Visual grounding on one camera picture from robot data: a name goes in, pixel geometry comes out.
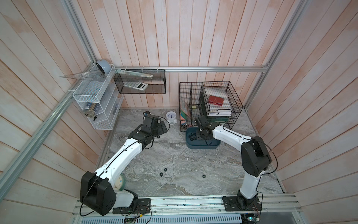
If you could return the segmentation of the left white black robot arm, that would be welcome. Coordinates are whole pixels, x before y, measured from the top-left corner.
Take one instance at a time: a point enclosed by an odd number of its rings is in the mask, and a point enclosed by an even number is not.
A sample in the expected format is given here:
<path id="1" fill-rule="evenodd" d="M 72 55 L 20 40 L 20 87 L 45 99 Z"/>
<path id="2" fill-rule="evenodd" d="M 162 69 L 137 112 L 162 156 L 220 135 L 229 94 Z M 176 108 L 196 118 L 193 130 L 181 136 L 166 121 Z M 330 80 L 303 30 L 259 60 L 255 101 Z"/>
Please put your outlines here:
<path id="1" fill-rule="evenodd" d="M 81 179 L 80 202 L 104 216 L 112 208 L 137 207 L 138 195 L 130 190 L 115 189 L 116 181 L 127 165 L 144 149 L 152 147 L 154 140 L 168 132 L 166 118 L 144 112 L 143 124 L 136 127 L 123 146 L 104 165 L 93 173 L 87 171 Z"/>

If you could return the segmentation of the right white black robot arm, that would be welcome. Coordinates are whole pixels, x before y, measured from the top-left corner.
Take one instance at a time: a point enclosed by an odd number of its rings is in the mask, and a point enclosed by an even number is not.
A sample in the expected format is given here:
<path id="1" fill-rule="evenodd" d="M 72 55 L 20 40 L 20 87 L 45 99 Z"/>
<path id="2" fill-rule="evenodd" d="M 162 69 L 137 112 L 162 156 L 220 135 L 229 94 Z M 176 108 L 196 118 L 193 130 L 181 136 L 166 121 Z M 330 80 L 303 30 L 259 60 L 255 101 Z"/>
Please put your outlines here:
<path id="1" fill-rule="evenodd" d="M 259 197 L 260 180 L 263 175 L 269 175 L 276 170 L 267 172 L 272 158 L 269 154 L 271 148 L 259 137 L 249 137 L 225 128 L 217 122 L 210 122 L 205 116 L 195 120 L 199 128 L 198 135 L 204 140 L 219 140 L 241 153 L 241 164 L 245 175 L 237 196 L 223 196 L 225 211 L 262 211 L 263 197 Z"/>

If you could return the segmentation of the dark teal storage box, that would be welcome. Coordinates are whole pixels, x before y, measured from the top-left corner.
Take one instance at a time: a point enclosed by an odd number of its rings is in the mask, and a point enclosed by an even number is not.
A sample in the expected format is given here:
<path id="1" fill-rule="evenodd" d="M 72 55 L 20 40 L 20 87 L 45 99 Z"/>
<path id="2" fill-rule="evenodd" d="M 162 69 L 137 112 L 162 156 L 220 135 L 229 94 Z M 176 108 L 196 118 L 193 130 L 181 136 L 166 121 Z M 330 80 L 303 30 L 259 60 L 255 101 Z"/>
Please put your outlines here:
<path id="1" fill-rule="evenodd" d="M 186 145 L 189 149 L 217 149 L 220 144 L 220 140 L 202 138 L 198 127 L 190 127 L 186 130 Z"/>

